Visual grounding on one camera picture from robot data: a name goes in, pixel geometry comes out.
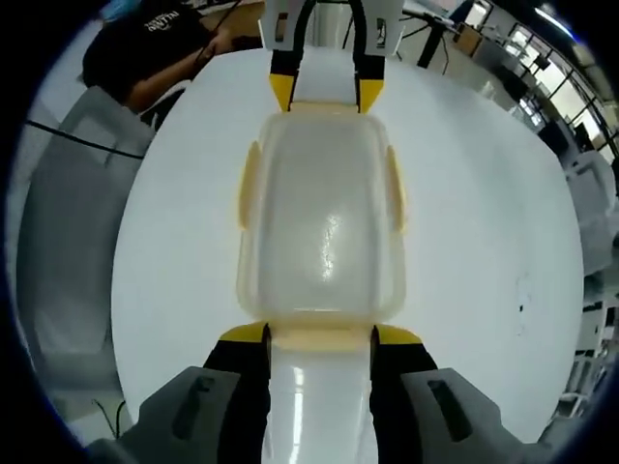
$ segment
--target white chair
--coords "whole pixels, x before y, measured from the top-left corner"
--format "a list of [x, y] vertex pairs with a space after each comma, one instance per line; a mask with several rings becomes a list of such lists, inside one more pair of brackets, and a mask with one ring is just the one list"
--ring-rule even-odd
[[589, 276], [612, 263], [611, 218], [617, 203], [614, 173], [598, 152], [579, 155], [566, 166], [582, 244], [584, 274]]
[[[59, 130], [138, 156], [154, 135], [99, 88], [81, 97]], [[33, 365], [56, 397], [119, 389], [112, 261], [140, 164], [54, 136], [32, 175], [17, 251], [17, 313]]]

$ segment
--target ceiling light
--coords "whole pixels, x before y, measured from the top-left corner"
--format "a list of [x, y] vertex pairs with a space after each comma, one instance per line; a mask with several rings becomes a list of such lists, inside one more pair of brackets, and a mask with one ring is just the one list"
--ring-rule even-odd
[[565, 34], [567, 34], [568, 36], [570, 36], [572, 39], [574, 38], [574, 36], [572, 35], [572, 33], [570, 32], [570, 30], [564, 26], [563, 24], [561, 24], [559, 21], [557, 21], [554, 17], [552, 17], [550, 14], [546, 13], [544, 10], [540, 10], [539, 8], [535, 9], [535, 13], [537, 13], [538, 15], [540, 15], [542, 18], [544, 18], [546, 21], [550, 22], [553, 26], [555, 26], [557, 29], [560, 29], [561, 31], [563, 31]]

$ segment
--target office chair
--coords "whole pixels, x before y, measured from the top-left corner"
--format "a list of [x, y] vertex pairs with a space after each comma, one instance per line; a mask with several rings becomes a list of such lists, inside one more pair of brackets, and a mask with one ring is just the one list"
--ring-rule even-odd
[[[143, 156], [154, 132], [100, 88], [58, 128]], [[110, 331], [116, 238], [140, 159], [53, 136], [32, 174], [16, 259], [16, 307], [51, 394], [119, 391]]]

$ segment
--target black cable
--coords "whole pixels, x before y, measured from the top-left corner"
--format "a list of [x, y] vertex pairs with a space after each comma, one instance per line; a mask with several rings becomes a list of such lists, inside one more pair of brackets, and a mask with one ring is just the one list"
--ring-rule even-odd
[[348, 43], [348, 36], [350, 35], [350, 29], [352, 28], [353, 16], [350, 14], [350, 21], [348, 21], [348, 29], [346, 29], [346, 35], [344, 36], [344, 43], [341, 46], [341, 49], [344, 50], [346, 48], [346, 44]]
[[105, 408], [96, 399], [93, 399], [93, 403], [95, 403], [97, 406], [99, 406], [99, 409], [101, 409], [101, 412], [103, 413], [103, 416], [105, 417], [105, 421], [107, 422], [107, 426], [109, 427], [109, 431], [112, 432], [112, 436], [116, 438], [116, 435], [114, 434], [114, 427], [112, 427], [112, 422], [109, 421], [109, 417], [107, 416], [107, 413], [105, 412]]
[[449, 66], [449, 53], [447, 52], [447, 44], [445, 43], [445, 37], [441, 36], [441, 41], [443, 43], [443, 50], [445, 50], [445, 67], [443, 68], [442, 74], [445, 75], [445, 71]]
[[70, 133], [62, 132], [61, 130], [51, 128], [50, 126], [37, 123], [36, 121], [32, 121], [30, 119], [27, 119], [24, 124], [27, 126], [31, 126], [33, 128], [39, 129], [41, 131], [49, 132], [54, 135], [64, 137], [68, 140], [71, 140], [71, 142], [80, 143], [87, 147], [96, 148], [98, 150], [103, 150], [105, 152], [113, 153], [115, 155], [120, 155], [121, 157], [131, 158], [132, 160], [144, 160], [144, 157], [139, 157], [138, 155], [132, 155], [131, 153], [123, 152], [122, 150], [116, 150], [115, 148], [105, 147], [104, 145], [100, 145], [95, 142], [89, 142], [88, 140], [84, 140], [83, 138], [76, 137], [74, 135], [71, 135]]
[[116, 438], [120, 438], [120, 412], [123, 410], [123, 406], [127, 404], [127, 401], [123, 399], [123, 401], [118, 405], [118, 409], [116, 409]]
[[[211, 40], [216, 37], [216, 35], [217, 35], [216, 33], [220, 29], [220, 26], [223, 24], [224, 21], [226, 21], [228, 19], [228, 17], [230, 15], [232, 15], [232, 13], [234, 13], [234, 11], [237, 9], [237, 7], [241, 4], [242, 1], [243, 0], [236, 0], [236, 2], [234, 2], [234, 5], [232, 5], [230, 8], [228, 8], [228, 10], [223, 14], [223, 16], [221, 17], [220, 21], [217, 23], [217, 25], [211, 31], [211, 35], [212, 35]], [[194, 68], [197, 65], [197, 60], [200, 58], [200, 55], [202, 53], [204, 53], [204, 50], [206, 49], [207, 46], [209, 46], [209, 43], [211, 42], [211, 40], [208, 43], [205, 43], [204, 46], [202, 46], [202, 48], [200, 48], [200, 52], [197, 54], [197, 56], [195, 57], [195, 61], [193, 62], [193, 67]], [[212, 59], [213, 59], [213, 56], [208, 58], [206, 60], [206, 63], [204, 64], [204, 66], [208, 65], [209, 62]]]
[[425, 26], [422, 26], [419, 29], [415, 29], [413, 32], [409, 32], [408, 34], [405, 34], [404, 36], [402, 36], [402, 40], [408, 39], [409, 37], [412, 37], [415, 34], [418, 34], [418, 33], [422, 32], [425, 29], [428, 29], [428, 27], [429, 27], [429, 24], [426, 24]]

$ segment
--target desk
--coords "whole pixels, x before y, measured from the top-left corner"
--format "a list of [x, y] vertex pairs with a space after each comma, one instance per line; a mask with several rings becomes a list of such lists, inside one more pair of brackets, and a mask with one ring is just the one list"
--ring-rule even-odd
[[[326, 48], [306, 55], [350, 60]], [[146, 397], [251, 320], [235, 292], [236, 198], [248, 148], [278, 111], [270, 58], [251, 50], [214, 60], [172, 108], [135, 179], [112, 283], [114, 348], [134, 420]], [[419, 334], [440, 366], [499, 405], [509, 430], [536, 440], [568, 380], [582, 309], [561, 166], [520, 122], [450, 79], [395, 61], [385, 74], [371, 112], [396, 148], [408, 196], [407, 297], [390, 323]]]

